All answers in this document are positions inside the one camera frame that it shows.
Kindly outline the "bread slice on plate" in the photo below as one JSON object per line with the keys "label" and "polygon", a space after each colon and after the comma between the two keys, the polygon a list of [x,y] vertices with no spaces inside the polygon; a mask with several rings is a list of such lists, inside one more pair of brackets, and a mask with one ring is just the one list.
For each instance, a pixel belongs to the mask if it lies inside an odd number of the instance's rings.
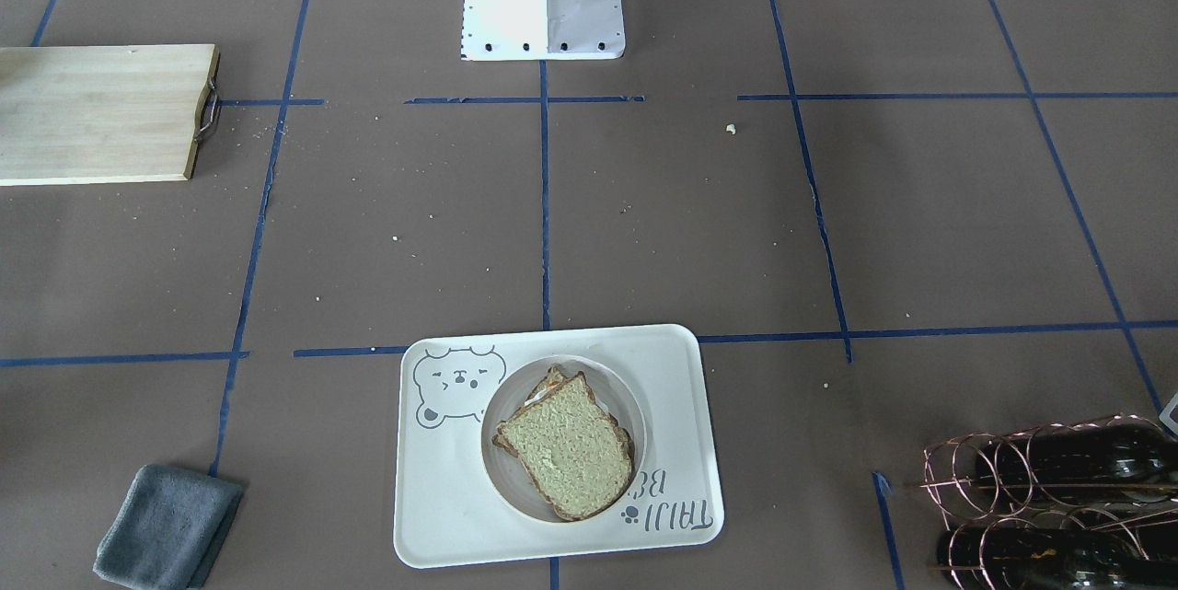
{"label": "bread slice on plate", "polygon": [[547,472],[634,464],[631,436],[598,399],[588,376],[567,376],[558,366],[549,367],[525,405],[501,423],[498,435],[523,464]]}

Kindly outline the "wooden cutting board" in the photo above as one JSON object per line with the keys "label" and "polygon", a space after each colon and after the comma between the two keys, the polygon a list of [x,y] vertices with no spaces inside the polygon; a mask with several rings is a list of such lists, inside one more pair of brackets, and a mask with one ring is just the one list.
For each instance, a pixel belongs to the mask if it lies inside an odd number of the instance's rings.
{"label": "wooden cutting board", "polygon": [[219,58],[213,44],[6,46],[1,183],[188,179]]}

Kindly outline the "white plate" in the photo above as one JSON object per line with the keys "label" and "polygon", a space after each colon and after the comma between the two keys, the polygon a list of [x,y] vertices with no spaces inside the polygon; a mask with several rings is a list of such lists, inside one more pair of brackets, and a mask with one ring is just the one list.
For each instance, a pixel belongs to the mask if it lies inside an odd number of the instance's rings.
{"label": "white plate", "polygon": [[551,367],[552,364],[560,364],[565,374],[575,374],[578,371],[584,372],[598,399],[605,403],[605,406],[618,418],[621,426],[626,427],[631,436],[636,471],[626,492],[631,488],[634,480],[636,480],[640,465],[642,464],[646,452],[647,431],[646,418],[637,404],[635,389],[623,379],[616,369],[605,366],[605,364],[600,362],[577,354],[552,354],[523,364],[512,374],[507,376],[505,380],[501,383],[499,387],[491,396],[483,415],[479,443],[482,444],[482,458],[487,476],[491,480],[491,485],[496,492],[517,512],[534,521],[565,524],[575,522],[557,519],[552,509],[548,508],[548,504],[536,493],[530,482],[527,480],[527,473],[523,472],[517,460],[514,460],[512,457],[508,456],[499,448],[494,446],[490,442],[496,423],[505,420],[522,402],[525,402],[527,393],[535,387],[535,384],[543,379],[547,369]]}

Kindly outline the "green wine bottle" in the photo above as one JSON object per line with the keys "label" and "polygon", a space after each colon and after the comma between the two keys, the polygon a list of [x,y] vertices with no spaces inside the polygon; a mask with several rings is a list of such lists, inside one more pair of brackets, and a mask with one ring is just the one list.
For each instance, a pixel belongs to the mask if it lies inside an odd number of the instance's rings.
{"label": "green wine bottle", "polygon": [[1149,423],[1055,427],[984,448],[977,485],[1012,497],[1088,503],[1174,499],[1174,440]]}
{"label": "green wine bottle", "polygon": [[962,589],[1174,589],[1174,561],[1149,561],[1111,533],[961,526],[937,544],[937,568]]}

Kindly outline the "grey folded cloth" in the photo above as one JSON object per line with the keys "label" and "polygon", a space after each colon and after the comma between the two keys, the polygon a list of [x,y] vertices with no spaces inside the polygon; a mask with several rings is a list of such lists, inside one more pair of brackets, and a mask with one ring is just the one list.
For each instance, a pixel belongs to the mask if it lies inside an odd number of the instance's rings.
{"label": "grey folded cloth", "polygon": [[244,492],[209,473],[144,465],[97,548],[93,572],[130,589],[201,589]]}

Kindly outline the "cream bear tray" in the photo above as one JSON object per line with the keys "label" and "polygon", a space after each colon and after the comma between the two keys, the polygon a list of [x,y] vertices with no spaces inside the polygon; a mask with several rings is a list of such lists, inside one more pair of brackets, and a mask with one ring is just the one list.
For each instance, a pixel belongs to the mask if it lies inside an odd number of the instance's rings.
{"label": "cream bear tray", "polygon": [[[623,499],[565,524],[514,510],[492,488],[479,443],[501,383],[552,354],[616,369],[647,431]],[[724,505],[699,339],[661,323],[415,342],[401,354],[393,491],[393,549],[418,569],[706,544],[723,528]]]}

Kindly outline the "bread slice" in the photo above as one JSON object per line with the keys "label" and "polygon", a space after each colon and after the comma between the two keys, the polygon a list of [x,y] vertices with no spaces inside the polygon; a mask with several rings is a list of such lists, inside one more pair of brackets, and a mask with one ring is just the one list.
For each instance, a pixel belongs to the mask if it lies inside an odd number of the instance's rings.
{"label": "bread slice", "polygon": [[605,412],[582,371],[547,369],[525,402],[496,423],[494,446],[517,460],[527,480],[562,522],[595,517],[634,480],[631,436]]}
{"label": "bread slice", "polygon": [[501,423],[498,435],[523,464],[547,472],[634,464],[631,436],[598,399],[588,376],[567,376],[558,366],[549,367],[525,405]]}

